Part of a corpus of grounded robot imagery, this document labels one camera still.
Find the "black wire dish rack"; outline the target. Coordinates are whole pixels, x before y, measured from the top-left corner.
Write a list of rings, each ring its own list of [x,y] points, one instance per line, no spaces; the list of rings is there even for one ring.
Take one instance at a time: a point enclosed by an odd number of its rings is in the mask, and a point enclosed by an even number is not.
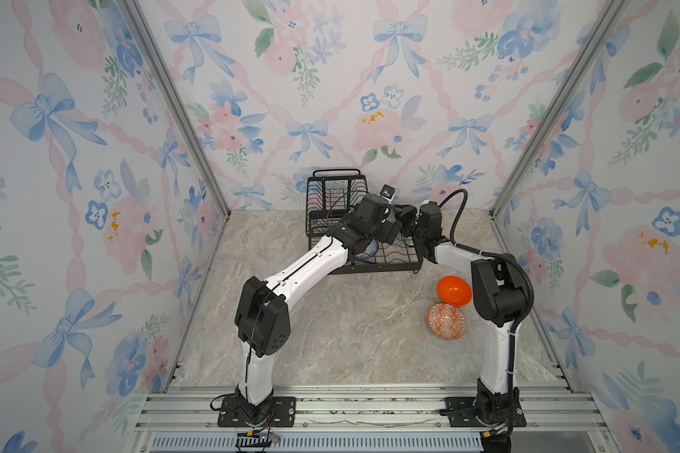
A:
[[[402,234],[394,207],[380,194],[368,192],[366,176],[358,169],[318,169],[306,179],[305,232],[309,247],[324,236],[349,247],[347,263],[334,275],[383,272],[417,273],[417,256],[411,234]],[[380,250],[373,260],[361,262],[356,255],[372,241]]]

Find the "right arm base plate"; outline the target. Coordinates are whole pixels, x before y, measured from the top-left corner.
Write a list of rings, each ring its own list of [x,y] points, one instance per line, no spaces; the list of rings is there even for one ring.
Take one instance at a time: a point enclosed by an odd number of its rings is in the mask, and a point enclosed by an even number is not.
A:
[[[439,414],[447,417],[452,428],[504,428],[510,415],[508,394],[485,396],[448,396]]]

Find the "orange bowl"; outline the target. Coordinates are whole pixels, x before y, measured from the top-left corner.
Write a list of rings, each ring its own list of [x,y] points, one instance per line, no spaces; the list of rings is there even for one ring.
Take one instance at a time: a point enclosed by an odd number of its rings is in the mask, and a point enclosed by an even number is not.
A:
[[[442,277],[436,286],[440,300],[453,307],[466,307],[472,302],[471,286],[460,277]]]

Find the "red patterned bowl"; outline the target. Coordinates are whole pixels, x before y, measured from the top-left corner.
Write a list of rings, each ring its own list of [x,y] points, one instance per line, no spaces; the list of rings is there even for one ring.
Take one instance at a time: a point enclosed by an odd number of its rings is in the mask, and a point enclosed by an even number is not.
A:
[[[427,324],[434,335],[446,341],[459,340],[467,332],[467,321],[462,311],[450,304],[438,303],[430,307]]]

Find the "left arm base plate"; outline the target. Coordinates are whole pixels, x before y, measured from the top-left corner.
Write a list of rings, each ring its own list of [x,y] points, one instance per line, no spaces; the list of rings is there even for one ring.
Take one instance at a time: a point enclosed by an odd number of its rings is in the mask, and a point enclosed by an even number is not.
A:
[[[292,396],[270,396],[259,405],[250,404],[241,394],[222,400],[217,410],[219,428],[293,428],[297,399]]]

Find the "blue floral bowl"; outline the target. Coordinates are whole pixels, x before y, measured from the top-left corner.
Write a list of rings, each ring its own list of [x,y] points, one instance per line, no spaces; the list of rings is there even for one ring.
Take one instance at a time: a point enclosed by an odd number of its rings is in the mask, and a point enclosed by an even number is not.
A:
[[[377,241],[372,241],[363,252],[356,255],[356,260],[360,260],[361,262],[373,260],[378,254],[379,250],[379,243]]]

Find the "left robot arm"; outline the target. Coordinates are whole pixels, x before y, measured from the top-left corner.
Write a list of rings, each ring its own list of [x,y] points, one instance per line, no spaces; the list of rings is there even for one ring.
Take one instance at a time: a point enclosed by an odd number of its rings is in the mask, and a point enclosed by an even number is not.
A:
[[[300,298],[372,242],[394,243],[416,219],[415,207],[367,194],[332,221],[317,244],[287,268],[266,279],[251,277],[245,282],[234,318],[245,354],[244,375],[234,398],[249,423],[258,425],[268,418],[274,355],[289,339],[290,313]]]

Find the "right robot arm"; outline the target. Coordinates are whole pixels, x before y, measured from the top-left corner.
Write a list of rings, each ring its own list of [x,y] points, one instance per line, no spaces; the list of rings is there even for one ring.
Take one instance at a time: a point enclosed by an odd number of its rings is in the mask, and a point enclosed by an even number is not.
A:
[[[443,233],[436,202],[419,209],[414,245],[423,259],[467,274],[476,313],[487,322],[474,415],[496,432],[511,432],[521,404],[516,383],[518,330],[533,309],[533,285],[509,254],[455,243]]]

